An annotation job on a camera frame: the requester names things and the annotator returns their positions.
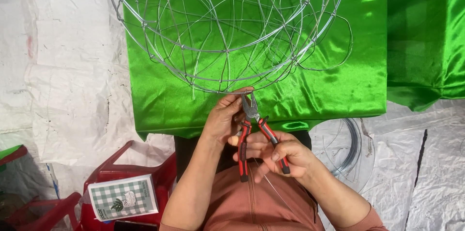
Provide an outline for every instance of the person's left hand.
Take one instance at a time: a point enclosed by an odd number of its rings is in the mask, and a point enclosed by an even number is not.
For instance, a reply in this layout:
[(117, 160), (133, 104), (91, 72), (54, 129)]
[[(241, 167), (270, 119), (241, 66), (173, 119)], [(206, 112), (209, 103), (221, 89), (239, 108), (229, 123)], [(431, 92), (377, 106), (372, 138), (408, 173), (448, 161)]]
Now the person's left hand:
[[(234, 92), (253, 91), (253, 87), (243, 87)], [(241, 129), (239, 122), (246, 114), (242, 110), (242, 94), (228, 94), (222, 97), (208, 115), (203, 137), (213, 138), (220, 144), (226, 144), (230, 136), (234, 136)]]

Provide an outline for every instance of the green checkered pattern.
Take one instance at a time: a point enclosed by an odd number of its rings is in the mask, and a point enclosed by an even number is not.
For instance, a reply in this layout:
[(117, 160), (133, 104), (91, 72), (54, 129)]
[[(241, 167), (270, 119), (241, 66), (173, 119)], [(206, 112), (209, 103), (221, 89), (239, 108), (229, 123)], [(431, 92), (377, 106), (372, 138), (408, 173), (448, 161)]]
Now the green checkered pattern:
[[(144, 189), (142, 188), (143, 185), (148, 187), (146, 180), (91, 188), (90, 193), (95, 202), (95, 208), (97, 210), (104, 210), (107, 218), (113, 219), (146, 213), (154, 209), (154, 205), (152, 205), (152, 201), (150, 200), (150, 193), (147, 192), (148, 197), (145, 197), (144, 195)], [(119, 212), (115, 209), (110, 209), (116, 201), (116, 198), (119, 198), (121, 201), (125, 200), (124, 194), (128, 191), (134, 192), (136, 205), (133, 207), (123, 208), (123, 210)]]

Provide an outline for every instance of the black pants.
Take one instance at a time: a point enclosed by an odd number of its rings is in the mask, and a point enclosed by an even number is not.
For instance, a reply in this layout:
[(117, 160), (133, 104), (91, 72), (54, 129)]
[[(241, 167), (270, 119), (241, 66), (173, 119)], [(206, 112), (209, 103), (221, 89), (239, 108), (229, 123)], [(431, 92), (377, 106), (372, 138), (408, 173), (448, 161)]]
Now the black pants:
[[(293, 134), (302, 144), (304, 144), (311, 150), (311, 138), (308, 135), (308, 131), (300, 130), (289, 133)], [(184, 171), (186, 170), (187, 165), (189, 165), (192, 154), (194, 153), (195, 146), (197, 146), (198, 140), (199, 137), (193, 139), (185, 139), (182, 137), (174, 136), (177, 181), (179, 181)], [(237, 150), (238, 148), (235, 146), (225, 145), (225, 148), (221, 153), (221, 157), (218, 161), (218, 167), (216, 168), (217, 173), (238, 164), (233, 160), (233, 155), (237, 152)]]

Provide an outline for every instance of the black and red handle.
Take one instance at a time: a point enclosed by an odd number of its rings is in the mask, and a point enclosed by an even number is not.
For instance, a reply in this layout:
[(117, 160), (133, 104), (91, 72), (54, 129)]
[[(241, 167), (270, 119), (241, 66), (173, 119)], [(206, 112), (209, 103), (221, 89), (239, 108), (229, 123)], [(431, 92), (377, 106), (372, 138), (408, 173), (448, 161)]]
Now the black and red handle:
[[(267, 120), (268, 120), (268, 116), (261, 118), (259, 121), (259, 127), (262, 130), (262, 132), (265, 134), (265, 136), (268, 138), (268, 140), (271, 141), (271, 143), (273, 144), (273, 147), (276, 147), (276, 145), (279, 144), (279, 140), (278, 140), (278, 137), (276, 137), (276, 134), (271, 130), (271, 128), (266, 123)], [(283, 159), (280, 160), (280, 165), (281, 165), (283, 174), (291, 173), (286, 157), (283, 157)]]
[(252, 125), (250, 121), (245, 120), (241, 123), (242, 125), (242, 133), (239, 136), (239, 150), (238, 150), (238, 162), (239, 162), (239, 175), (241, 182), (249, 181), (249, 171), (247, 170), (247, 156), (246, 156), (246, 149), (247, 149), (247, 136), (250, 134), (252, 130)]

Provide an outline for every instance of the checkered notebook cover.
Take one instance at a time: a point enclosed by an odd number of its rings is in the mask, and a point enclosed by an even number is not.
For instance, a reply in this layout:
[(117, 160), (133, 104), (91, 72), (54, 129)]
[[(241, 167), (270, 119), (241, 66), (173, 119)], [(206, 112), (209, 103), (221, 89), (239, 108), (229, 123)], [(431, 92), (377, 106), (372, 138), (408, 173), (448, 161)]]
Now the checkered notebook cover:
[(158, 213), (152, 175), (90, 184), (88, 190), (100, 221)]

